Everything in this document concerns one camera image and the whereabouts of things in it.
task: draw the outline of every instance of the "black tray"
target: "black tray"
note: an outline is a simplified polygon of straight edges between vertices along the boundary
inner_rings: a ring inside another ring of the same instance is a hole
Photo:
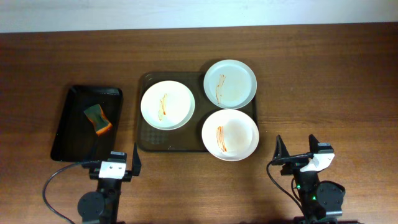
[[[68,162],[107,160],[114,147],[122,103],[123,94],[118,88],[72,86],[63,107],[51,158]],[[95,104],[101,105],[113,125],[100,136],[84,114],[84,110]]]
[[[207,98],[203,89],[204,77],[204,74],[196,72],[155,72],[141,77],[136,130],[136,142],[140,149],[149,152],[208,152],[201,139],[201,129],[206,119],[222,108],[214,105]],[[141,99],[145,91],[153,84],[166,80],[184,84],[192,91],[195,98],[195,111],[192,118],[181,128],[171,131],[153,128],[144,120],[140,109]],[[239,110],[249,115],[257,124],[256,97]]]

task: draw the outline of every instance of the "wooden table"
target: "wooden table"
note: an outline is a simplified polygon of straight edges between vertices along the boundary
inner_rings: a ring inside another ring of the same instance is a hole
[[[141,175],[123,184],[127,223],[270,223],[300,210],[268,178],[280,134],[290,154],[308,135],[335,148],[320,173],[346,187],[342,220],[394,223],[398,214],[398,24],[235,27],[0,34],[1,223],[65,223],[43,203],[44,182],[66,165],[50,159],[66,87],[124,93],[115,150],[132,155],[138,79],[153,71],[205,72],[233,58],[258,80],[261,141],[250,157],[140,151]],[[286,189],[290,177],[271,172]],[[74,168],[48,200],[80,223],[76,205],[96,189]]]

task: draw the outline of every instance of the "white wall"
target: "white wall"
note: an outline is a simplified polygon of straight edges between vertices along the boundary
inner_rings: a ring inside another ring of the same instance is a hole
[[[398,0],[0,0],[0,32],[398,21]]]

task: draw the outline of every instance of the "wire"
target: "wire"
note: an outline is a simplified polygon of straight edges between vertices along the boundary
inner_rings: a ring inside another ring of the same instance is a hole
[[[44,187],[43,187],[43,192],[42,192],[42,196],[43,196],[43,201],[45,203],[46,206],[48,206],[48,208],[55,213],[56,215],[58,215],[59,217],[63,218],[64,220],[66,220],[68,223],[71,224],[75,224],[72,220],[70,220],[69,218],[67,218],[65,215],[62,215],[61,213],[59,213],[58,211],[56,211],[50,204],[49,201],[47,201],[46,197],[45,197],[45,190],[47,189],[48,184],[50,183],[50,181],[59,173],[75,167],[75,166],[79,166],[79,165],[83,165],[83,164],[88,164],[88,163],[92,163],[92,162],[97,162],[97,161],[84,161],[84,162],[76,162],[74,164],[70,164],[64,168],[59,169],[58,171],[56,171],[53,175],[51,175],[51,177],[45,182]]]
[[[300,200],[300,198],[297,196],[296,192],[294,191],[294,189],[296,189],[296,187],[293,187],[293,181],[294,181],[294,177],[293,177],[293,179],[292,179],[292,182],[290,183],[290,186],[291,186],[291,188],[292,188],[292,192],[293,192],[293,194],[294,194],[294,197],[295,197],[297,200]]]
[[[296,156],[290,156],[290,157],[288,157],[288,158],[284,157],[284,158],[278,158],[278,159],[273,159],[273,160],[271,160],[271,161],[267,164],[267,174],[268,174],[269,178],[271,179],[272,183],[274,183],[274,184],[279,188],[279,190],[281,190],[281,191],[283,191],[283,193],[287,194],[287,196],[289,196],[289,197],[296,203],[296,205],[299,207],[299,209],[300,209],[301,212],[303,213],[303,216],[304,216],[305,221],[306,221],[308,224],[310,224],[310,222],[309,222],[308,219],[307,219],[307,216],[305,216],[303,207],[300,205],[299,201],[297,201],[290,193],[288,193],[285,189],[283,189],[283,188],[274,180],[274,178],[272,178],[271,173],[269,172],[269,166],[270,166],[271,164],[273,164],[274,162],[279,161],[279,160],[282,160],[282,159],[294,159],[294,158],[299,158],[299,157],[309,157],[309,155],[308,155],[308,154],[299,154],[299,155],[296,155]]]

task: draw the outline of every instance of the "round plate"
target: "round plate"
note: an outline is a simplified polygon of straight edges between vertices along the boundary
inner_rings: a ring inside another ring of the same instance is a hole
[[[209,152],[225,161],[244,159],[259,144],[256,124],[247,114],[237,110],[221,110],[210,115],[201,136]]]
[[[224,109],[246,106],[256,94],[254,72],[237,60],[222,60],[209,68],[203,82],[206,96]]]
[[[142,97],[141,113],[154,128],[173,130],[183,126],[192,117],[195,99],[183,84],[163,81],[152,85]]]

